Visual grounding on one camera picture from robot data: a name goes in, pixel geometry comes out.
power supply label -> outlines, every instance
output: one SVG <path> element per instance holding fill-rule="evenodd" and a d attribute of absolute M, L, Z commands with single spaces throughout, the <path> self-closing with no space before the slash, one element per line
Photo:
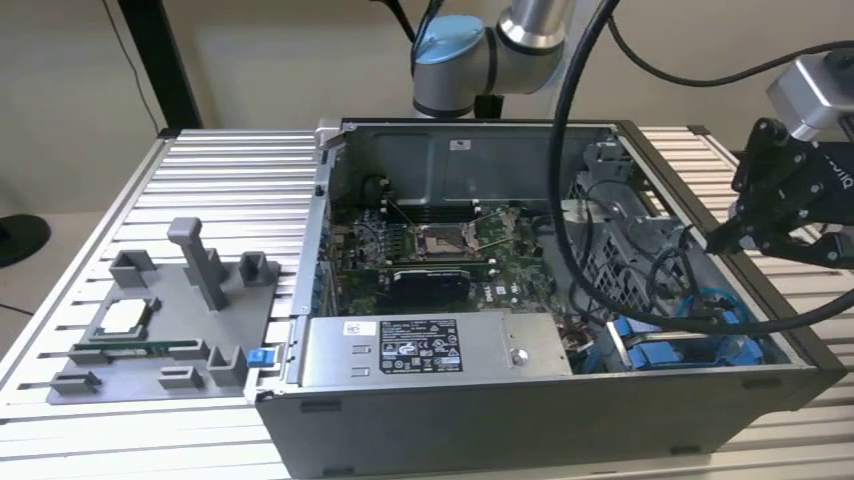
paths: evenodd
<path fill-rule="evenodd" d="M 464 371 L 457 320 L 379 322 L 383 373 L 450 373 Z"/>

green circuit board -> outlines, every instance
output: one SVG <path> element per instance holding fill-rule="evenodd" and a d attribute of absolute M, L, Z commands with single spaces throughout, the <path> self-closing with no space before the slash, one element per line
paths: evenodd
<path fill-rule="evenodd" d="M 533 218 L 521 207 L 484 206 L 464 223 L 386 223 L 362 212 L 351 229 L 339 230 L 338 269 L 342 315 L 478 312 L 516 313 L 570 310 L 542 258 Z M 390 306 L 389 283 L 395 272 L 462 270 L 472 276 L 465 299 L 430 306 Z"/>

floor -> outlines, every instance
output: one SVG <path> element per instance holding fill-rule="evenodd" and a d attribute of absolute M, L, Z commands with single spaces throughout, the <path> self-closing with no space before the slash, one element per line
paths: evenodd
<path fill-rule="evenodd" d="M 23 262 L 0 268 L 0 303 L 31 312 L 39 308 L 103 212 L 42 215 L 53 236 L 45 248 Z M 6 354 L 30 317 L 0 308 L 0 357 Z"/>

black bracket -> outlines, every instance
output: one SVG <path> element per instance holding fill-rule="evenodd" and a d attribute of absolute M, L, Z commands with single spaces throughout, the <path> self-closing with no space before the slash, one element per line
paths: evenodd
<path fill-rule="evenodd" d="M 171 129 L 203 128 L 162 0 L 119 0 L 151 88 Z"/>
<path fill-rule="evenodd" d="M 810 223 L 854 224 L 854 144 L 802 142 L 777 120 L 754 125 L 733 179 L 733 217 L 709 234 L 709 253 L 737 253 L 745 240 L 772 257 L 854 268 L 854 242 L 826 233 L 809 243 L 790 232 Z"/>

black stand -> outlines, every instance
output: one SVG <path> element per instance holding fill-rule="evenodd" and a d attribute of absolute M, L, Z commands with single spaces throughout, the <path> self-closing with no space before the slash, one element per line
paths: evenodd
<path fill-rule="evenodd" d="M 505 108 L 504 95 L 478 95 L 476 97 L 476 118 L 498 120 Z"/>
<path fill-rule="evenodd" d="M 13 215 L 0 218 L 0 268 L 37 253 L 51 238 L 51 227 L 42 217 Z"/>
<path fill-rule="evenodd" d="M 163 0 L 119 0 L 139 58 L 170 128 L 203 128 Z"/>

